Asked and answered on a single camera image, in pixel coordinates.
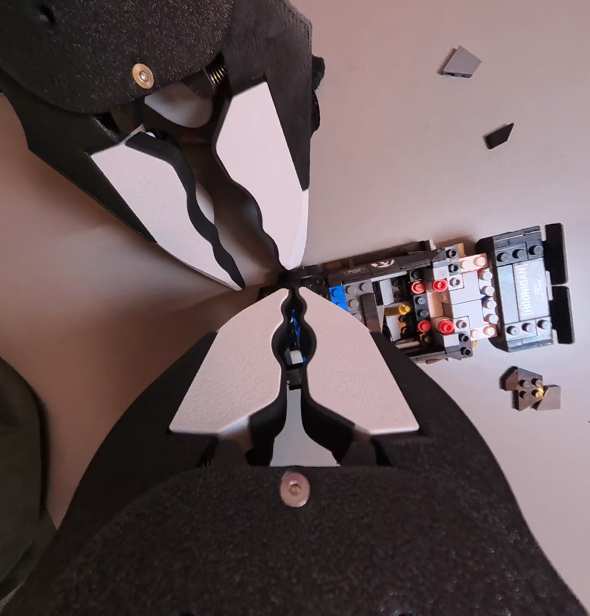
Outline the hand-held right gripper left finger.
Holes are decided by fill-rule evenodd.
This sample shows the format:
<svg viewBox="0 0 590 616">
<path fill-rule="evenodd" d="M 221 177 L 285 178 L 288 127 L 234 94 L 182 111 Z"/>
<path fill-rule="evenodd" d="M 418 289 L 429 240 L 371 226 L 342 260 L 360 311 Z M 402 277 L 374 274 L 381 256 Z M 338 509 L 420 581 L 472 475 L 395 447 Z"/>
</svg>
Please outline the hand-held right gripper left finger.
<svg viewBox="0 0 590 616">
<path fill-rule="evenodd" d="M 284 323 L 288 289 L 250 305 L 217 331 L 169 425 L 171 432 L 214 435 L 253 448 L 251 416 L 278 400 L 282 366 L 272 341 Z"/>
</svg>

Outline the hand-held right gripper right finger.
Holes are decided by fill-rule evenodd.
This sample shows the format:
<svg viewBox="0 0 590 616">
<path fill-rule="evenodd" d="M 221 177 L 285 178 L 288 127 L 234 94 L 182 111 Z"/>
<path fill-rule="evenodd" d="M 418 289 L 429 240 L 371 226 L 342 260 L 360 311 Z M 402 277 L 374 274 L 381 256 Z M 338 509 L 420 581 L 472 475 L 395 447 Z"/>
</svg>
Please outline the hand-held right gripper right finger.
<svg viewBox="0 0 590 616">
<path fill-rule="evenodd" d="M 332 453 L 346 453 L 353 441 L 418 431 L 368 328 L 309 289 L 298 294 L 300 334 L 310 346 L 301 385 L 307 435 Z"/>
</svg>

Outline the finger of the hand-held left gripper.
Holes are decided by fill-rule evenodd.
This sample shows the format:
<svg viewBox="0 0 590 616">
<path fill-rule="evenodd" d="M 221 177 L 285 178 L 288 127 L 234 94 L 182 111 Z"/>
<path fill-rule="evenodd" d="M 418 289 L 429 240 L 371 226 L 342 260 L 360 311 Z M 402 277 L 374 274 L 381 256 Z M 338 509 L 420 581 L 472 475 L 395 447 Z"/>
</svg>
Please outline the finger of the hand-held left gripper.
<svg viewBox="0 0 590 616">
<path fill-rule="evenodd" d="M 300 186 L 266 81 L 232 97 L 214 147 L 232 182 L 256 201 L 281 265 L 299 267 L 307 240 L 308 190 Z"/>
<path fill-rule="evenodd" d="M 199 206 L 197 183 L 179 148 L 139 132 L 91 158 L 159 247 L 214 281 L 245 288 L 217 228 Z"/>
</svg>

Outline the lego car model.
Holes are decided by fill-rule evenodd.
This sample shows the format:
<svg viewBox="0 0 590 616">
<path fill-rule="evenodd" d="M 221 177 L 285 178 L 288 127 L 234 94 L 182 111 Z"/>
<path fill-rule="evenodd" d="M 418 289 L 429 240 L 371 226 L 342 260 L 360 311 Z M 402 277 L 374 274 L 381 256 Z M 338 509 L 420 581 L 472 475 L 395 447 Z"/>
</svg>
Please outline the lego car model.
<svg viewBox="0 0 590 616">
<path fill-rule="evenodd" d="M 417 363 L 469 358 L 488 339 L 504 352 L 575 342 L 561 223 L 476 242 L 406 243 L 277 274 L 383 334 Z"/>
</svg>

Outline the dark lego slope piece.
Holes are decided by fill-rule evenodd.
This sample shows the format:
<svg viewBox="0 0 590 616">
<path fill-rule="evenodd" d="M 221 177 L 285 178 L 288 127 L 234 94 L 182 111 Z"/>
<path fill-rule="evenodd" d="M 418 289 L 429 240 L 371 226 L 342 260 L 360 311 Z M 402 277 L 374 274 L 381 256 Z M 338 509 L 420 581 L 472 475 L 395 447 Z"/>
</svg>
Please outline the dark lego slope piece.
<svg viewBox="0 0 590 616">
<path fill-rule="evenodd" d="M 484 142 L 488 150 L 493 150 L 506 143 L 514 128 L 514 123 L 504 124 L 503 126 L 484 135 Z"/>
</svg>

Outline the black wedge lego plate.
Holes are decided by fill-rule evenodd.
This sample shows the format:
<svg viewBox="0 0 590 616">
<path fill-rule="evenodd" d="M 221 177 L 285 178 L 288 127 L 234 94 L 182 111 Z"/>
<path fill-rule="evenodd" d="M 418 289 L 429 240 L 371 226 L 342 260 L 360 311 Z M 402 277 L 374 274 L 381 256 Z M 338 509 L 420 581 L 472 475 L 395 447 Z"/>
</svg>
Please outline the black wedge lego plate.
<svg viewBox="0 0 590 616">
<path fill-rule="evenodd" d="M 512 407 L 520 412 L 537 408 L 545 398 L 543 376 L 518 366 L 510 367 L 501 376 L 500 385 L 512 393 Z"/>
</svg>

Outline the grey wedge lego piece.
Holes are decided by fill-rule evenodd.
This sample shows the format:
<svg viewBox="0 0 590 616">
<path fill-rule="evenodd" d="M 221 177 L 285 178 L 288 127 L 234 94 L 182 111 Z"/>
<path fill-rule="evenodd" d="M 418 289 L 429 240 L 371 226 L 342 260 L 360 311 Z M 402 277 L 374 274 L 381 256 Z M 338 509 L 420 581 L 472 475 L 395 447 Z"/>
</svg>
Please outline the grey wedge lego piece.
<svg viewBox="0 0 590 616">
<path fill-rule="evenodd" d="M 550 384 L 543 387 L 543 397 L 536 403 L 537 411 L 551 411 L 561 409 L 561 387 Z"/>
</svg>

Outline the grey lego slope piece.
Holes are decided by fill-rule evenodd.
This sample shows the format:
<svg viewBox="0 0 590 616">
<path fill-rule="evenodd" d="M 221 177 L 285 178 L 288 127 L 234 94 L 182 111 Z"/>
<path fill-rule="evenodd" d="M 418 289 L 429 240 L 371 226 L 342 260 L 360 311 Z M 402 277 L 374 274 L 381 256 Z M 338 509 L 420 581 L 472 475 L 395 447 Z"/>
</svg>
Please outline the grey lego slope piece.
<svg viewBox="0 0 590 616">
<path fill-rule="evenodd" d="M 468 79 L 473 77 L 481 63 L 481 59 L 476 55 L 469 52 L 463 46 L 458 46 L 447 57 L 444 65 L 440 68 L 439 74 L 453 78 Z"/>
</svg>

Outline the person's green garment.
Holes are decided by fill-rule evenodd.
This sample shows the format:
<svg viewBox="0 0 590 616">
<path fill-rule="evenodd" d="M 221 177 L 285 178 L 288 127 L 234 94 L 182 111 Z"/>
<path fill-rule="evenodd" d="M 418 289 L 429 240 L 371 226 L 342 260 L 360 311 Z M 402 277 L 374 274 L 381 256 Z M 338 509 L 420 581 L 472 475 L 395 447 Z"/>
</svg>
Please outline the person's green garment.
<svg viewBox="0 0 590 616">
<path fill-rule="evenodd" d="M 44 406 L 0 357 L 0 602 L 35 568 L 55 534 L 47 511 Z"/>
</svg>

